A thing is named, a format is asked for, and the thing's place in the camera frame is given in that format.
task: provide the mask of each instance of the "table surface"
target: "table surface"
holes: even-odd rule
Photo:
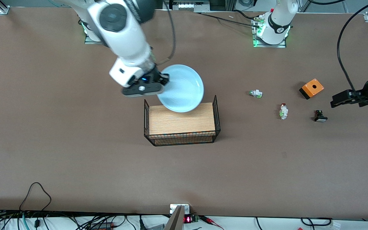
[[[349,88],[336,41],[350,14],[296,15],[286,49],[254,48],[247,26],[172,15],[177,51],[160,69],[188,65],[203,79],[203,102],[217,95],[222,131],[213,144],[153,147],[143,137],[144,98],[122,96],[108,75],[116,56],[83,44],[72,9],[0,16],[0,209],[17,209],[38,181],[52,196],[49,210],[162,214],[189,203],[205,215],[368,218],[368,107],[329,104]],[[156,58],[168,56],[167,13],[157,11],[143,30]],[[361,88],[362,16],[347,27],[341,56]],[[313,78],[325,89],[305,100],[298,90]],[[252,89],[263,97],[248,96]],[[318,109],[327,122],[312,120]],[[47,201],[34,188],[23,208]]]

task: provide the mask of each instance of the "orange and black cube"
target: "orange and black cube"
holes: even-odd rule
[[[306,98],[309,99],[313,96],[315,96],[317,93],[319,93],[320,91],[322,91],[324,89],[323,85],[320,84],[320,82],[318,80],[313,79],[310,82],[306,83],[304,86],[302,86],[302,88],[299,90],[299,92],[302,93],[302,95]]]

